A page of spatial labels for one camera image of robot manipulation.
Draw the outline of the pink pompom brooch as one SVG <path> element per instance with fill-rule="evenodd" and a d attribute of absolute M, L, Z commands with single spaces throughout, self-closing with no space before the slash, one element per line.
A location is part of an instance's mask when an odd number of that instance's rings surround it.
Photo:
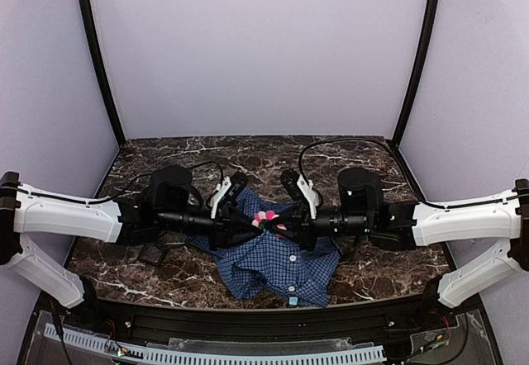
<path fill-rule="evenodd" d="M 267 222 L 277 218 L 279 218 L 279 214 L 274 211 L 258 211 L 255 213 L 251 225 L 260 231 L 259 233 L 255 233 L 255 237 L 263 234 Z"/>

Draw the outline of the blue checked shirt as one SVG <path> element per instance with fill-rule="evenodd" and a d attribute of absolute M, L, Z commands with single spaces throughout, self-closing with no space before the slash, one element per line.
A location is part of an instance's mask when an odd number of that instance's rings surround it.
<path fill-rule="evenodd" d="M 265 230 L 257 238 L 230 249 L 209 249 L 205 237 L 188 237 L 187 243 L 211 254 L 221 280 L 239 300 L 266 290 L 290 305 L 325 307 L 327 286 L 341 254 L 334 241 L 319 238 L 313 251 Z"/>

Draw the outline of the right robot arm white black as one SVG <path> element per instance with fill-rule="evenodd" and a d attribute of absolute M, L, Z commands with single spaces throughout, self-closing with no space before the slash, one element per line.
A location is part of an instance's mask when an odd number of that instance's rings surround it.
<path fill-rule="evenodd" d="M 505 277 L 528 269 L 528 181 L 467 201 L 384 201 L 380 176 L 348 168 L 337 176 L 339 206 L 323 206 L 312 181 L 287 170 L 281 183 L 295 203 L 268 231 L 314 250 L 322 237 L 365 235 L 384 250 L 404 251 L 449 241 L 495 239 L 483 254 L 427 283 L 421 310 L 450 310 Z"/>

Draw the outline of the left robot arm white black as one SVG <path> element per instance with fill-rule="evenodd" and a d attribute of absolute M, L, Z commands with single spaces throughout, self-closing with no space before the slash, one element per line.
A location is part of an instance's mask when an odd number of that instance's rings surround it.
<path fill-rule="evenodd" d="M 247 184 L 243 173 L 225 177 L 208 202 L 193 185 L 190 169 L 173 165 L 149 173 L 135 199 L 70 197 L 19 180 L 1 178 L 1 265 L 13 270 L 68 310 L 95 309 L 98 299 L 86 278 L 71 273 L 40 249 L 31 233 L 51 233 L 137 246 L 155 243 L 165 231 L 202 236 L 211 249 L 244 244 L 261 231 L 236 208 Z"/>

